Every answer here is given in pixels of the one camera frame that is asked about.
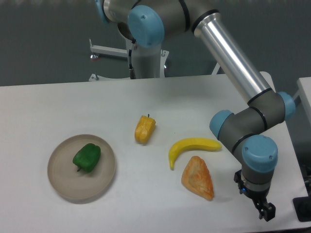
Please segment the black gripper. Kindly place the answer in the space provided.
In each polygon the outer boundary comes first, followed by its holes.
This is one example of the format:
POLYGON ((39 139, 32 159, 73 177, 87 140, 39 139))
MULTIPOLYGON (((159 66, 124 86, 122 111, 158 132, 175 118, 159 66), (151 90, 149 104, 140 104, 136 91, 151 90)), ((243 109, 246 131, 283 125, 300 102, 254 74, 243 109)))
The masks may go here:
POLYGON ((270 190, 270 182, 263 184, 255 184, 248 181, 239 170, 234 175, 234 182, 238 185, 240 194, 244 194, 250 198, 255 208, 259 212, 259 219, 265 219, 265 221, 270 221, 275 218, 276 207, 267 202, 267 195, 270 190))

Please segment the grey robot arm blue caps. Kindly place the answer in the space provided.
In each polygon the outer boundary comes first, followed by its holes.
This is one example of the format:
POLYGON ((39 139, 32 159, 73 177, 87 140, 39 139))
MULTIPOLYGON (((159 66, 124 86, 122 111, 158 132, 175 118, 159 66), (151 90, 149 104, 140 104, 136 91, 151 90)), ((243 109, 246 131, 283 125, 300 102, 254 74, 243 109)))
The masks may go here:
POLYGON ((240 193, 253 201, 260 218, 274 218, 276 208, 266 197, 278 149, 263 133, 295 113, 293 98, 272 90, 208 0, 97 0, 95 6, 102 22, 116 23, 121 35, 131 41, 126 56, 131 79, 160 77, 165 39, 191 31, 204 42, 248 105, 237 114, 218 112, 210 130, 241 163, 234 176, 240 193))

